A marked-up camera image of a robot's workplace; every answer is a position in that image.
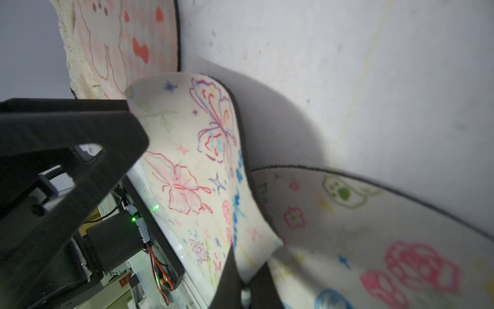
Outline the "cream pink bow coaster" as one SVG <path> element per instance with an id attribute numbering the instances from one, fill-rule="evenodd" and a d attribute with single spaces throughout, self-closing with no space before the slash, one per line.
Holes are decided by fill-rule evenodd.
<path id="1" fill-rule="evenodd" d="M 250 282 L 283 242 L 259 207 L 233 96 L 211 77 L 166 73 L 134 82 L 126 97 L 149 137 L 137 177 L 151 213 L 212 288 L 229 253 Z"/>

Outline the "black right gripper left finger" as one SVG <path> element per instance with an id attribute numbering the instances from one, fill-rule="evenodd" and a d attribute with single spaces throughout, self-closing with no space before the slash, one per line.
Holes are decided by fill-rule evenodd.
<path id="1" fill-rule="evenodd" d="M 209 309 L 241 309 L 242 288 L 243 283 L 235 262 L 234 248 L 231 246 Z"/>

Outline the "cream butterfly coaster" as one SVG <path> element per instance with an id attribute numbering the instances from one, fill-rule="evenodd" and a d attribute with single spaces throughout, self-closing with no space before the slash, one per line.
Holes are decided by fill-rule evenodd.
<path id="1" fill-rule="evenodd" d="M 252 174 L 284 241 L 269 261 L 285 308 L 492 308 L 493 239 L 343 173 Z"/>

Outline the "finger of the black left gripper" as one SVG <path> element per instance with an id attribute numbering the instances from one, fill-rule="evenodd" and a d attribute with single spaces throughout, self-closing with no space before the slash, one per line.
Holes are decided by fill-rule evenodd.
<path id="1" fill-rule="evenodd" d="M 149 139 L 125 100 L 1 103 L 1 307 L 20 308 L 54 256 L 125 176 Z M 14 214 L 32 178 L 73 164 L 74 188 L 50 211 Z"/>

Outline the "cream glove on table left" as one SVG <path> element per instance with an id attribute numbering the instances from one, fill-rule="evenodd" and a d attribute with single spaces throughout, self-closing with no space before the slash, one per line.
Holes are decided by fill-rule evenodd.
<path id="1" fill-rule="evenodd" d="M 89 63 L 84 55 L 81 40 L 75 28 L 73 1 L 50 0 L 59 19 L 59 32 L 66 53 L 69 85 L 76 99 L 108 99 L 96 82 Z"/>

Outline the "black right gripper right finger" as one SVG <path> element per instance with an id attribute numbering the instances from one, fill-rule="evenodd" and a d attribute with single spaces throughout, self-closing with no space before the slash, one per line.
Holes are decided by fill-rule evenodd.
<path id="1" fill-rule="evenodd" d="M 249 283 L 252 309 L 284 309 L 268 264 L 265 263 Z"/>

